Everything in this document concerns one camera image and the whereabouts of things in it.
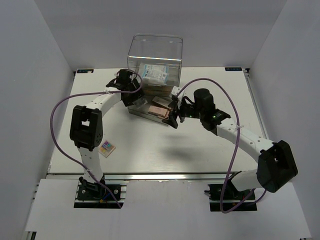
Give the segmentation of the brown four-pan eyeshadow palette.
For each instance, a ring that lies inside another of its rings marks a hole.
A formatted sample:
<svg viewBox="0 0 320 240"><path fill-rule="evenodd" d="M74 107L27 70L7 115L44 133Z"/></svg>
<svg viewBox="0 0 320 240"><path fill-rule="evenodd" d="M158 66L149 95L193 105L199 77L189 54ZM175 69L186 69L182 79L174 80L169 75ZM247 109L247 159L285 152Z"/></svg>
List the brown four-pan eyeshadow palette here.
<svg viewBox="0 0 320 240"><path fill-rule="evenodd" d="M167 120L170 117L170 113L171 111L168 110L164 116L158 116L158 117L162 120Z"/></svg>

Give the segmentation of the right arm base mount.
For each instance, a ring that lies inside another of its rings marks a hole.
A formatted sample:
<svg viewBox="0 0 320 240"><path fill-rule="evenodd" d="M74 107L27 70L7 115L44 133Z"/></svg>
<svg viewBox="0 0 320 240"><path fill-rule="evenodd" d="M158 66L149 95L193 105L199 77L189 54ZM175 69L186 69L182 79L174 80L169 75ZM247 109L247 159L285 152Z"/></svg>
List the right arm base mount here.
<svg viewBox="0 0 320 240"><path fill-rule="evenodd" d="M222 191L222 184L209 184L207 189L204 190L204 194L209 198L209 207L211 212L220 212L220 197ZM248 194L250 190L245 191L235 191L229 186L226 187L223 195L223 209L229 210L236 206L240 201L242 201ZM257 211L257 204L255 203L256 197L252 193L249 198L242 203L238 208L235 209L236 212L255 212Z"/></svg>

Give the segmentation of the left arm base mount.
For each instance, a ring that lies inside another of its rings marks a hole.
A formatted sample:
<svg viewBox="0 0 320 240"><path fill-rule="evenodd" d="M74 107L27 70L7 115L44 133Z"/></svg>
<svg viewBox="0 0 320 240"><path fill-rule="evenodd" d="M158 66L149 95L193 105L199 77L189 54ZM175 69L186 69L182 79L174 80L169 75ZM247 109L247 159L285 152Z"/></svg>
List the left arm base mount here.
<svg viewBox="0 0 320 240"><path fill-rule="evenodd" d="M107 184L119 205L122 207L127 193L126 184ZM120 209L110 192L103 188L94 191L78 182L73 207L75 209Z"/></svg>

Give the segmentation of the clear smoky makeup organizer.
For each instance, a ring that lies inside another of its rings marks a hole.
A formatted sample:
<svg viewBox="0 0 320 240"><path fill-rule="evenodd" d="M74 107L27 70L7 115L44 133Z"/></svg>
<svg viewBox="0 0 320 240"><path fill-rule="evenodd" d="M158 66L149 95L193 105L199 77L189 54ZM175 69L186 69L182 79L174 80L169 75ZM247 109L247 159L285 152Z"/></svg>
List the clear smoky makeup organizer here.
<svg viewBox="0 0 320 240"><path fill-rule="evenodd" d="M127 56L127 67L142 77L144 97L128 107L130 114L162 123L151 106L167 109L174 88L180 86L183 38L176 35L137 33Z"/></svg>

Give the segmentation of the beige clear makeup compact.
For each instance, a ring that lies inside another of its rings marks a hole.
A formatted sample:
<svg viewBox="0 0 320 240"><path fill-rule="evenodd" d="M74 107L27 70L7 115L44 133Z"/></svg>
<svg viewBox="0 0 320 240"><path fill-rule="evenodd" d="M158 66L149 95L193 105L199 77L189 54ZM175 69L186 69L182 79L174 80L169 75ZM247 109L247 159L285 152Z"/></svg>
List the beige clear makeup compact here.
<svg viewBox="0 0 320 240"><path fill-rule="evenodd" d="M171 100L167 100L167 99L164 99L164 98L161 98L161 97L158 97L158 96L155 96L153 99L152 99L152 102L157 104L157 105L160 105L161 107L163 108L166 108L166 109L169 109L169 105L170 103L172 102Z"/></svg>

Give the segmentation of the white cotton pad pack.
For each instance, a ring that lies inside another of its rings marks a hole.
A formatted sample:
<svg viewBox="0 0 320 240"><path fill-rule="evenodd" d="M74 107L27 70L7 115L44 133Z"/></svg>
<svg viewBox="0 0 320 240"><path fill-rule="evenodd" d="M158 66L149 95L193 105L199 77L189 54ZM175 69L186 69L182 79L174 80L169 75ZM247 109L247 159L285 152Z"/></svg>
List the white cotton pad pack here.
<svg viewBox="0 0 320 240"><path fill-rule="evenodd" d="M156 65L156 70L155 72L157 73L157 81L154 82L156 84L166 84L169 76L169 67L165 65Z"/></svg>

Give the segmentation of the pink slim makeup palette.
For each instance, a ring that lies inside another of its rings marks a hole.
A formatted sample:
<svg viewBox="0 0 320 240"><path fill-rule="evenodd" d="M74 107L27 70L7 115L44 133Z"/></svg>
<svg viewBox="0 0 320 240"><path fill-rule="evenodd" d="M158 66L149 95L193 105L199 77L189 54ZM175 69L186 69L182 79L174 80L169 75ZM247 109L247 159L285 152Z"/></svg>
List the pink slim makeup palette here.
<svg viewBox="0 0 320 240"><path fill-rule="evenodd" d="M162 108L162 107L157 107L157 106L153 106L151 105L148 109L148 113L156 115L156 116L160 116L160 117L165 117L167 114L167 109Z"/></svg>

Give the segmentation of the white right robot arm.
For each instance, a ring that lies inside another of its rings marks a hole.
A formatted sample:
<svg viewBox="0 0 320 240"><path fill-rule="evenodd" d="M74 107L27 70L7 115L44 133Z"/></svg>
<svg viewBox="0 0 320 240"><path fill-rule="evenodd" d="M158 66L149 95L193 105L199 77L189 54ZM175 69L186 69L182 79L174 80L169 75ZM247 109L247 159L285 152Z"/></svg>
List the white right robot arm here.
<svg viewBox="0 0 320 240"><path fill-rule="evenodd" d="M176 129L177 119L181 123L185 118L198 119L207 131L237 145L257 163L256 169L231 176L225 187L229 198L236 200L244 191L257 188L275 193L298 174L287 142L274 142L240 127L229 114L216 108L214 97L206 88L197 89L193 97L194 100L190 100L181 88L173 87L169 104L172 110L163 122Z"/></svg>

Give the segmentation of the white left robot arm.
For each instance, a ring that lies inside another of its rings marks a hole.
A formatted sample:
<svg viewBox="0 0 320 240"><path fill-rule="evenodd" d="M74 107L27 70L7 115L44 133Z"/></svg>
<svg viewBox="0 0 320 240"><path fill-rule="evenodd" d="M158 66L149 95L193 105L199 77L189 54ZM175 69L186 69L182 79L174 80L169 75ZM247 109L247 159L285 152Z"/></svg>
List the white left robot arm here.
<svg viewBox="0 0 320 240"><path fill-rule="evenodd" d="M103 93L86 105L76 105L72 111L70 139L84 165L80 181L88 193L99 200L105 196L104 173L101 168L99 146L104 138L103 117L116 104L132 106L144 96L141 76L129 69L120 69Z"/></svg>

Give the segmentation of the grey nine-pan eyeshadow palette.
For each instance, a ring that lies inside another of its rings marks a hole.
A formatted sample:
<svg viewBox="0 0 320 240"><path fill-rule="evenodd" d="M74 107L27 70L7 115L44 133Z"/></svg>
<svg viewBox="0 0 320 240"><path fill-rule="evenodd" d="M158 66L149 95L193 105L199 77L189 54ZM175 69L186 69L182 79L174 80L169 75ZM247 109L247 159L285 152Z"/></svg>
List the grey nine-pan eyeshadow palette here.
<svg viewBox="0 0 320 240"><path fill-rule="evenodd" d="M144 97L137 99L136 101L133 102L134 106L138 109L146 105L147 103L148 101Z"/></svg>

